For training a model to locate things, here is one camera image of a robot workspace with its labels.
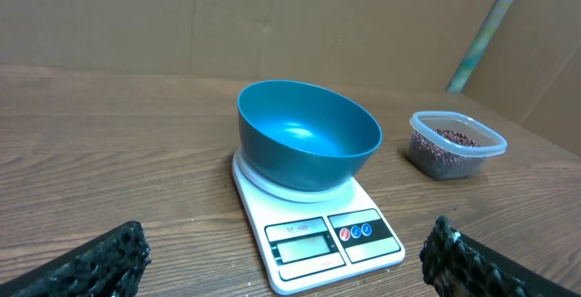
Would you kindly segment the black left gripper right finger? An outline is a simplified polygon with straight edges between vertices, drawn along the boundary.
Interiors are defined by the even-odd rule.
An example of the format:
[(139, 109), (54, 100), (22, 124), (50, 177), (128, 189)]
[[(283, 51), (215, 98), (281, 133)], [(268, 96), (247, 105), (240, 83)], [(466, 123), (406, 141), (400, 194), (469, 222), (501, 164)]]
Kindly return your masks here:
[(440, 216), (419, 253), (425, 284), (439, 296), (580, 297), (451, 227)]

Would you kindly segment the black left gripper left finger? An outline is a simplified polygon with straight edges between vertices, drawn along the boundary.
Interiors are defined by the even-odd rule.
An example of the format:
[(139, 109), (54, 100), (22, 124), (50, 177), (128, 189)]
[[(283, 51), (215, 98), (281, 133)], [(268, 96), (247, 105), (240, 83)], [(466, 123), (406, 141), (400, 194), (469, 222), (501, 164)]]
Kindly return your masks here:
[(30, 272), (1, 284), (11, 297), (134, 297), (151, 248), (142, 225), (123, 223)]

